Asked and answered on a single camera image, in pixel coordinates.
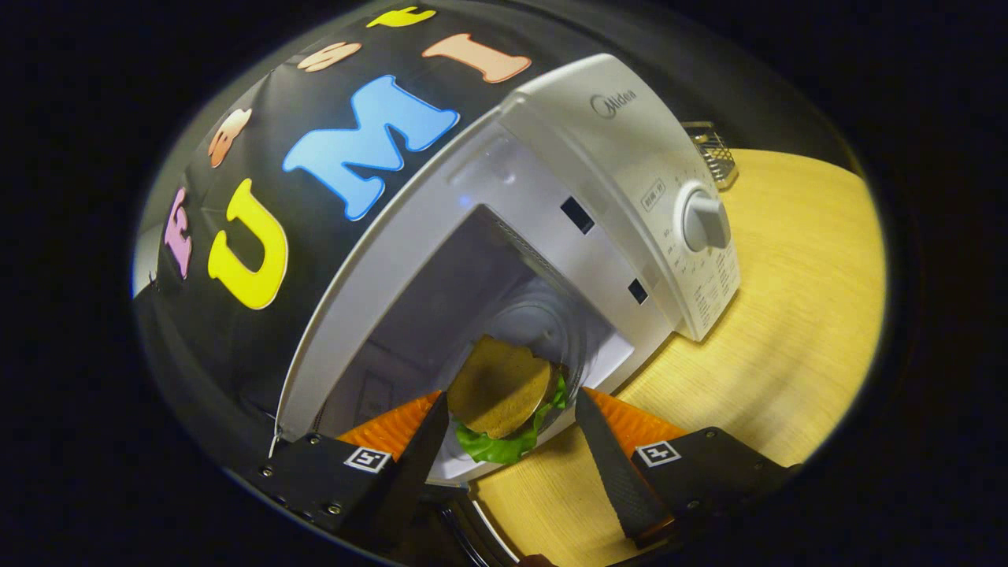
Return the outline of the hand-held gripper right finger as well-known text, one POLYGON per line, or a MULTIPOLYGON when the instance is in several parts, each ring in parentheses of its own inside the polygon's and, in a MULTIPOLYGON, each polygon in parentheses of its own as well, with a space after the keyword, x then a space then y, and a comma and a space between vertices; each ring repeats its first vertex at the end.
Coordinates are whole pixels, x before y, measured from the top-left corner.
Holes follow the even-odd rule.
POLYGON ((575 416, 622 531, 639 548, 660 539, 684 544, 762 502, 800 470, 723 428, 688 432, 594 388, 579 389, 575 416))

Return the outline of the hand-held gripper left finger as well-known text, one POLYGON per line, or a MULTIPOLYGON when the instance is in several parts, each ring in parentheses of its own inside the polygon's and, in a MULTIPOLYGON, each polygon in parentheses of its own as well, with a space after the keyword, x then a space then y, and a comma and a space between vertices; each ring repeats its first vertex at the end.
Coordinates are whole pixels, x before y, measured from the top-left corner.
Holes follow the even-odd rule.
POLYGON ((449 424, 443 391, 403 403, 338 438, 309 434, 252 468, 281 509, 354 545, 396 545, 417 509, 449 424))

